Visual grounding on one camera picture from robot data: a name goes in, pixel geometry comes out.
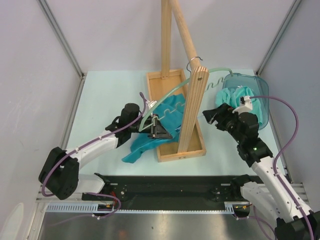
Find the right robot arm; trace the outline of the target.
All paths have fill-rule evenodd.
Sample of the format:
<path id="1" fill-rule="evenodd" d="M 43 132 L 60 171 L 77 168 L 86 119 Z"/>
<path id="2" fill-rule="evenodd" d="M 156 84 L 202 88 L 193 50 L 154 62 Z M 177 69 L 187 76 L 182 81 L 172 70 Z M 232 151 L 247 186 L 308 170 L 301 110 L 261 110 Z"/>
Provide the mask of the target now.
<path id="1" fill-rule="evenodd" d="M 242 175 L 231 182 L 231 196 L 237 201 L 246 199 L 276 223 L 274 232 L 278 240 L 318 240 L 320 213 L 302 200 L 274 164 L 273 153 L 259 138 L 258 117 L 226 103 L 202 113 L 208 124 L 215 124 L 218 130 L 234 138 L 239 156 L 268 190 L 265 192 L 248 175 Z"/>

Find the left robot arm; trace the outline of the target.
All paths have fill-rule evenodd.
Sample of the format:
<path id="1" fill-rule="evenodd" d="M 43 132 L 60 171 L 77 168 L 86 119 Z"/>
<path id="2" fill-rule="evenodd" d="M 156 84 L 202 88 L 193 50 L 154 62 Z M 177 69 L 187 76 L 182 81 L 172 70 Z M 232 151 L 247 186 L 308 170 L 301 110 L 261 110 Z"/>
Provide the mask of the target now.
<path id="1" fill-rule="evenodd" d="M 119 148 L 135 133 L 142 134 L 148 140 L 173 138 L 157 116 L 148 116 L 142 123 L 143 114 L 137 104 L 127 103 L 120 115 L 98 137 L 75 148 L 53 148 L 38 177 L 42 195 L 65 200 L 74 193 L 92 193 L 100 200 L 107 199 L 111 193 L 110 182 L 99 173 L 81 174 L 81 168 L 107 151 Z"/>

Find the light teal t shirt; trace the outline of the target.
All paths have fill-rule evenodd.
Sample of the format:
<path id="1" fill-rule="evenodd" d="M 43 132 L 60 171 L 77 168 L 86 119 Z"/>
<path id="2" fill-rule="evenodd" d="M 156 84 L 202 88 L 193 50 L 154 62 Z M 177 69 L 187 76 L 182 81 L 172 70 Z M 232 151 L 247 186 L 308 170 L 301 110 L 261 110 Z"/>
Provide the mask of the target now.
<path id="1" fill-rule="evenodd" d="M 240 86 L 236 88 L 223 88 L 218 91 L 215 97 L 215 107 L 226 103 L 232 108 L 237 108 L 241 105 L 241 97 L 255 96 L 255 92 L 248 86 Z M 253 109 L 252 114 L 255 114 L 258 118 L 259 128 L 262 129 L 266 124 L 266 117 L 264 116 L 265 111 L 261 105 L 261 102 L 258 98 L 251 100 Z"/>

